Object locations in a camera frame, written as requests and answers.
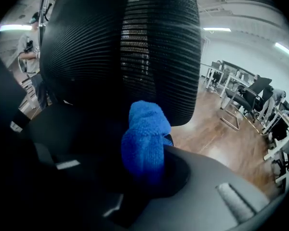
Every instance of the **wooden floor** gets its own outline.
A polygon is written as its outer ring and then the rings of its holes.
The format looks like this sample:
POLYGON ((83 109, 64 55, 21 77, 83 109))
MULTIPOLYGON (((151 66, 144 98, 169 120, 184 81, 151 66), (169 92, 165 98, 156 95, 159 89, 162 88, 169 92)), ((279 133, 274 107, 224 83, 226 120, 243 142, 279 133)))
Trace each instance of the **wooden floor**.
POLYGON ((271 161, 263 160, 267 153, 264 137, 243 116, 239 131, 225 124, 220 119, 222 99, 199 85, 192 119, 183 126, 172 127, 174 145, 216 159, 258 187, 269 199, 278 196, 271 161))

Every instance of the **dark pants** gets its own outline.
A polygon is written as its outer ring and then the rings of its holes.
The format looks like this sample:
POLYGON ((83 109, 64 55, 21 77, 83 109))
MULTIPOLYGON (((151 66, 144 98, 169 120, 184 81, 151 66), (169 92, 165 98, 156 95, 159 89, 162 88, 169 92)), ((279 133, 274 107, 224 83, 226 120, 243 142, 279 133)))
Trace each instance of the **dark pants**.
POLYGON ((41 110, 45 109, 48 106, 47 94, 50 100, 52 101, 52 103, 57 102, 55 95, 51 91, 49 91, 49 89, 47 89, 45 82, 43 81, 42 76, 40 74, 36 74, 30 79, 35 89, 35 94, 38 98, 38 102, 39 102, 39 106, 41 110))

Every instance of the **blue towel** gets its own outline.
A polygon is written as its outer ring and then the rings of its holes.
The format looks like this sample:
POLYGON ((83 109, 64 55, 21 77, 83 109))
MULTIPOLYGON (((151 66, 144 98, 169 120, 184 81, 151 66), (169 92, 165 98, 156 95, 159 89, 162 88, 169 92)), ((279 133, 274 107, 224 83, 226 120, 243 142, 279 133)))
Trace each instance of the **blue towel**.
POLYGON ((122 137, 121 155, 125 168, 138 183, 156 185, 164 173, 164 138, 171 126, 156 103, 138 101, 131 105, 129 129, 122 137))

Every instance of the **ceiling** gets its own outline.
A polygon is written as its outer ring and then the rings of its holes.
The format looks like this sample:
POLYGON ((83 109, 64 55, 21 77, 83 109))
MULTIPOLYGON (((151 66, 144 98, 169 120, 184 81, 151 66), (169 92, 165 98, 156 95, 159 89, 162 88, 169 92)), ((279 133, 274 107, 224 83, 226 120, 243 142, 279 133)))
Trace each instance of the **ceiling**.
MULTIPOLYGON (((39 3, 40 0, 19 0, 0 25, 27 23, 39 9, 39 3)), ((227 37, 248 43, 257 38, 267 43, 282 42, 289 47, 289 25, 270 0, 197 0, 197 3, 201 27, 228 27, 234 32, 231 37, 225 33, 204 32, 205 37, 227 37)), ((0 55, 7 66, 16 58, 21 34, 17 31, 0 33, 0 55)))

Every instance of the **ceiling light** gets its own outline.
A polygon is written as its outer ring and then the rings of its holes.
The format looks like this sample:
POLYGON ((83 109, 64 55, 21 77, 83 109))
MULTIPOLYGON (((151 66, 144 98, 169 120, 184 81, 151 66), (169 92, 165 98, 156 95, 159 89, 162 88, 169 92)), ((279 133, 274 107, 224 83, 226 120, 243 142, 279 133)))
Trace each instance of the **ceiling light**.
POLYGON ((8 30, 31 30, 32 26, 29 25, 3 25, 0 26, 0 32, 8 30))
POLYGON ((231 32, 230 28, 223 28, 223 27, 204 27, 206 31, 224 31, 224 32, 231 32))
POLYGON ((289 49, 287 49, 285 46, 281 45, 280 43, 276 43, 275 46, 289 55, 289 49))

